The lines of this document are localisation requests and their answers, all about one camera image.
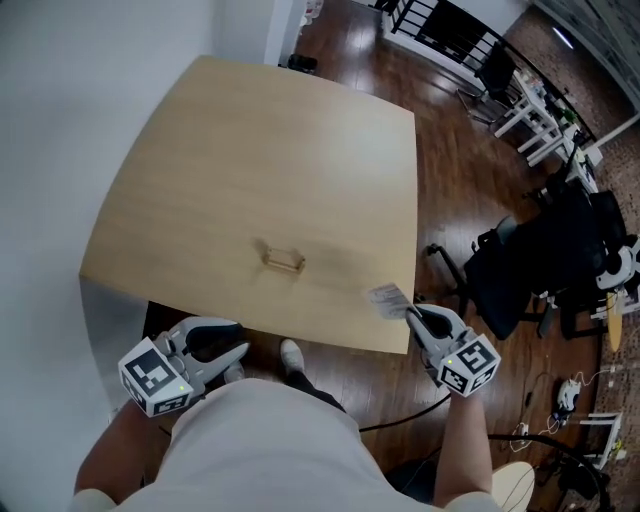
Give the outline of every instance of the wooden table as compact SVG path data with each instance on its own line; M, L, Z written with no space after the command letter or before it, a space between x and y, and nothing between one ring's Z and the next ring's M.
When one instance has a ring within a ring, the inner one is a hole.
M198 58L140 133L81 275L246 327L406 353L370 288L413 294L414 116L320 78ZM266 267L266 247L306 259Z
M526 462L511 462L493 472L491 496L505 512L526 512L535 486L535 471Z

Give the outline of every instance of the white sneaker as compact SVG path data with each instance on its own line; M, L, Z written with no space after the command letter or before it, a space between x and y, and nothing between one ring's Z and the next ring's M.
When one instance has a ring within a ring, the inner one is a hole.
M291 372L304 373L304 357L302 350L293 340L282 340L280 343L280 358L287 371L287 375Z
M233 363L224 372L224 383L231 384L244 379L244 368L240 364L240 361Z

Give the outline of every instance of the black office chair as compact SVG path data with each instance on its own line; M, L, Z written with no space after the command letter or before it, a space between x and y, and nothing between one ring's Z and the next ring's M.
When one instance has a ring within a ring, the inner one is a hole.
M479 100L488 95L495 102L507 109L510 109L513 107L513 102L507 94L507 88L511 83L511 78L513 77L513 72L515 70L516 63L507 54L505 49L499 43L494 44L491 52L489 52L489 56L475 72L475 77L484 84L486 90L479 94L472 94L462 89L456 90L458 98L460 98L465 110L473 119L480 121L481 123L491 125L501 119L502 116L496 119L487 119L472 113L462 95L464 94L473 100Z
M511 217L478 237L478 248L464 265L466 279L446 250L439 252L453 275L460 297L458 313L464 316L472 300L487 327L504 340L520 321L538 323L543 337L551 324L552 309L527 313L532 294L549 295L595 281L606 268L606 250L587 195L569 190L536 218L517 225Z

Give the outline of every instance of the desk leg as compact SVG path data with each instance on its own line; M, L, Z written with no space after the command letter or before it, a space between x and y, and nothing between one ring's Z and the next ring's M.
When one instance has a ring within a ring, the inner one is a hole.
M554 129L555 129L555 126L548 126L547 128L543 129L539 134L534 135L527 142L525 142L522 146L520 146L518 148L518 153L523 153L524 151L529 149L531 146L533 146L536 142L538 142L539 140L542 140L542 138L545 135L551 133Z
M547 144L542 146L538 151L532 153L527 157L527 161L529 162L529 166L533 167L538 162L544 160L547 156L553 153L556 149L562 146L562 135L559 135L555 139L549 141Z
M524 116L526 116L529 112L531 112L532 109L533 109L533 105L531 104L524 107L520 112L518 112L511 119L509 119L504 124L504 126L502 126L502 128L498 129L495 133L495 136L498 138L502 137L505 133L507 133L507 131L511 130L511 128L513 128L516 125L516 123L518 123Z

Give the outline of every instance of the wooden floor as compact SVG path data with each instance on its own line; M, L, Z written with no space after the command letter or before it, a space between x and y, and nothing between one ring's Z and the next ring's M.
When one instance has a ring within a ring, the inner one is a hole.
M318 76L415 113L419 172L416 288L437 293L451 285L451 278L440 261L422 256L423 248L433 242L442 244L462 265L471 255L471 242L505 215L524 221L536 214L535 206L521 195L543 183L545 170L527 167L514 149L518 134L496 139L486 126L467 117L455 95L456 87L464 84L383 41L379 16L350 0L326 0L321 16L304 29L298 53L319 60ZM181 316L184 314L152 305L147 332L171 327ZM473 308L465 320L495 341ZM597 340L565 341L558 323L544 340L536 337L533 324L522 323L507 341L495 343L502 365L496 379L481 391L490 433L511 433L521 419L532 433L546 428L556 378L566 379L580 370L587 377L595 372ZM280 338L249 334L248 373L276 379ZM407 356L301 345L310 380L333 394L363 427L411 415L446 394L437 391L424 374L413 345ZM591 409L594 388L581 393L578 413ZM523 410L524 397L531 391L531 405ZM446 415L447 406L443 406L413 422L364 434L363 441L386 471L438 447ZM569 425L555 437L576 445L581 436L579 427ZM492 443L494 467L511 460L540 464L548 454L539 446L514 454L503 444ZM549 502L553 493L536 494L534 509L553 509L553 500Z

